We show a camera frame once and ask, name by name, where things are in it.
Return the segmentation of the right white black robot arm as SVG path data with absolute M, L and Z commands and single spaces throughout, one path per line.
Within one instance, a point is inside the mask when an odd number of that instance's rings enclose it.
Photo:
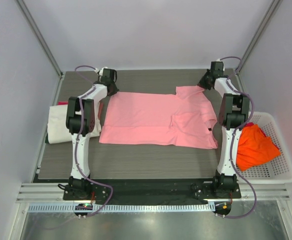
M 222 131 L 220 160 L 211 183 L 203 183 L 197 190 L 202 193 L 198 197 L 229 198 L 234 192 L 239 194 L 236 161 L 242 130 L 250 119 L 250 98 L 236 89 L 225 75 L 221 59 L 211 62 L 197 85 L 205 90 L 214 89 L 222 97 L 217 118 Z

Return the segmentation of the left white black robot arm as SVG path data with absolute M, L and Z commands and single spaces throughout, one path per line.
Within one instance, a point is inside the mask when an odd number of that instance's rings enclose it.
M 115 69 L 92 69 L 98 75 L 97 81 L 85 93 L 68 99 L 65 125 L 71 135 L 72 169 L 68 184 L 63 187 L 64 200 L 88 200 L 93 196 L 89 168 L 90 134 L 98 126 L 100 101 L 119 91 Z

